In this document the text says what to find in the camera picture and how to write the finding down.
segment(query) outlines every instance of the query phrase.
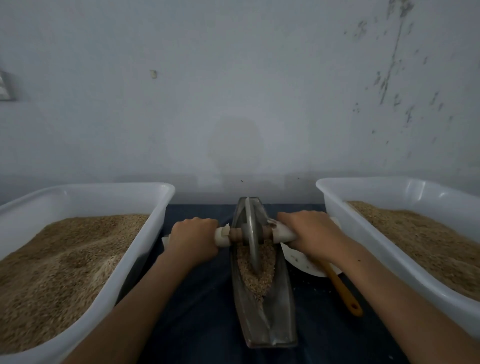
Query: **white plastic tub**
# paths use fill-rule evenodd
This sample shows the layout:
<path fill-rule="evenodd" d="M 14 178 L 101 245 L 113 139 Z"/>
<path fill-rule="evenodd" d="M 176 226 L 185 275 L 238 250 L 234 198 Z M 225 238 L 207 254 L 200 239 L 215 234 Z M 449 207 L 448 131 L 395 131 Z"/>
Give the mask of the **white plastic tub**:
<path fill-rule="evenodd" d="M 72 326 L 36 348 L 0 356 L 0 363 L 59 363 L 112 310 L 136 259 L 150 251 L 175 193 L 166 183 L 79 184 L 46 188 L 0 206 L 0 260 L 46 225 L 65 218 L 150 214 L 90 308 Z"/>
<path fill-rule="evenodd" d="M 317 181 L 327 212 L 342 230 L 364 245 L 405 283 L 480 339 L 480 302 L 436 280 L 388 240 L 347 201 L 363 201 L 379 208 L 407 209 L 430 217 L 480 242 L 480 198 L 433 182 L 407 177 L 326 178 Z"/>

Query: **wooden handle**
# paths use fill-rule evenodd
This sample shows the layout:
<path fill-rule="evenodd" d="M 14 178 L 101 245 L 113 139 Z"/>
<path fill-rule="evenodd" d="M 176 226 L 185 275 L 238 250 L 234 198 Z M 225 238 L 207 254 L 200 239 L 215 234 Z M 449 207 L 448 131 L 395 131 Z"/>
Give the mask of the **wooden handle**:
<path fill-rule="evenodd" d="M 356 317 L 363 316 L 363 310 L 360 307 L 357 299 L 353 296 L 352 292 L 346 287 L 342 280 L 336 275 L 330 263 L 324 260 L 312 259 L 312 262 L 321 270 L 323 270 L 333 283 L 336 291 L 342 298 L 343 303 L 347 306 L 347 309 Z"/>

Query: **forearm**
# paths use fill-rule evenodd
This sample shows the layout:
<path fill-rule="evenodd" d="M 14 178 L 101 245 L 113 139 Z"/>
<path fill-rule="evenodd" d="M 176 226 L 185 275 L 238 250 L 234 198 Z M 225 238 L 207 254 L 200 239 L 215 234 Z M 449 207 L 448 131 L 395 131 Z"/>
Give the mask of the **forearm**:
<path fill-rule="evenodd" d="M 168 300 L 189 271 L 189 265 L 169 256 L 169 252 L 160 255 L 64 363 L 135 363 Z"/>
<path fill-rule="evenodd" d="M 477 343 L 360 244 L 338 262 L 412 363 L 480 363 Z"/>

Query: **dark blue tablecloth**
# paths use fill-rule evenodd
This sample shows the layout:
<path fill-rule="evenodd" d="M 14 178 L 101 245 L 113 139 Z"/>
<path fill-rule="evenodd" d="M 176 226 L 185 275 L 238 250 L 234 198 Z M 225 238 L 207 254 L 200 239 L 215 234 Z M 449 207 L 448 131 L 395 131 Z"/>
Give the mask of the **dark blue tablecloth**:
<path fill-rule="evenodd" d="M 265 205 L 278 211 L 325 211 L 324 205 Z M 231 222 L 234 205 L 170 205 L 160 237 L 177 221 L 198 216 Z M 163 252 L 159 238 L 140 278 Z M 177 289 L 157 322 L 139 363 L 408 363 L 378 316 L 353 284 L 342 280 L 365 315 L 352 316 L 327 278 L 318 278 L 287 263 L 294 290 L 299 345 L 294 349 L 248 349 L 238 322 L 228 249 L 197 267 Z"/>

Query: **person's left hand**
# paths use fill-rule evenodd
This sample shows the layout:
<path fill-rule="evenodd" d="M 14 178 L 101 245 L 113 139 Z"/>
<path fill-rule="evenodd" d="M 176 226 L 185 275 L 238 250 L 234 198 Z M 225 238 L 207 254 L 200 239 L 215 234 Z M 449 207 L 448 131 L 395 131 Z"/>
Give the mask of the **person's left hand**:
<path fill-rule="evenodd" d="M 173 225 L 166 253 L 173 254 L 190 268 L 207 262 L 218 254 L 215 230 L 218 221 L 193 218 Z"/>

